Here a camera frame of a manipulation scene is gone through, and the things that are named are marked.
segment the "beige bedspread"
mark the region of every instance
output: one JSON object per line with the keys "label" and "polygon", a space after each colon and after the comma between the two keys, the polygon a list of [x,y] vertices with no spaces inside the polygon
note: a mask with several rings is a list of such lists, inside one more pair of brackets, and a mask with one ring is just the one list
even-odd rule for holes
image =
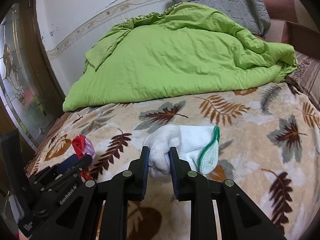
{"label": "beige bedspread", "polygon": [[[233,179],[287,239],[300,237],[320,204],[320,115],[286,83],[87,107],[50,135],[31,172],[74,154],[71,141],[83,134],[97,152],[92,175],[98,182],[111,179],[139,158],[147,135],[168,123],[218,125],[218,166],[207,177]],[[175,200],[171,183],[149,176],[145,200],[129,202],[128,216],[128,239],[190,237],[190,203]]]}

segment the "striped cushion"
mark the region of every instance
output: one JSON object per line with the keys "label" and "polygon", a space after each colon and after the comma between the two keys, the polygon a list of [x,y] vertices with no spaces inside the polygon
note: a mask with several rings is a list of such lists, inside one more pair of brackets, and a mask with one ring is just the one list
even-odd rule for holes
{"label": "striped cushion", "polygon": [[320,111],[320,60],[296,51],[299,66],[285,81],[306,94]]}

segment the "gray quilted cover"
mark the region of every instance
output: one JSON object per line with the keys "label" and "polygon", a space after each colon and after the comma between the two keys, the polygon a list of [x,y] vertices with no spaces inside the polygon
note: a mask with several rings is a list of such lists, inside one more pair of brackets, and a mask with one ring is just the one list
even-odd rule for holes
{"label": "gray quilted cover", "polygon": [[263,0],[172,0],[194,2],[215,8],[232,20],[251,31],[252,34],[265,38],[270,28],[270,18]]}

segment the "silver screw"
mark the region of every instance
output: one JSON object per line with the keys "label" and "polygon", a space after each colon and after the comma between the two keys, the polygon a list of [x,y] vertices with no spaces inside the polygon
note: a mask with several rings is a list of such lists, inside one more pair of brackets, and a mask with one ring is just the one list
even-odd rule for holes
{"label": "silver screw", "polygon": [[226,184],[228,187],[232,187],[235,183],[231,179],[227,179],[224,184]]}
{"label": "silver screw", "polygon": [[124,171],[122,172],[122,175],[125,177],[130,177],[132,175],[132,171]]}
{"label": "silver screw", "polygon": [[188,176],[194,178],[195,176],[197,176],[198,173],[196,173],[195,171],[188,171]]}
{"label": "silver screw", "polygon": [[85,183],[85,186],[86,187],[93,187],[95,184],[94,180],[88,180],[86,183]]}

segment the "green comforter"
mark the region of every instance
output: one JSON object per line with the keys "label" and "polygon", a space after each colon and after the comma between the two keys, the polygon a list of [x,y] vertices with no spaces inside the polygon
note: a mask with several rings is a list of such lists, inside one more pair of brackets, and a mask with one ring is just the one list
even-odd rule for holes
{"label": "green comforter", "polygon": [[86,54],[63,110],[281,82],[296,67],[292,46],[268,43],[222,12],[180,3],[115,25]]}

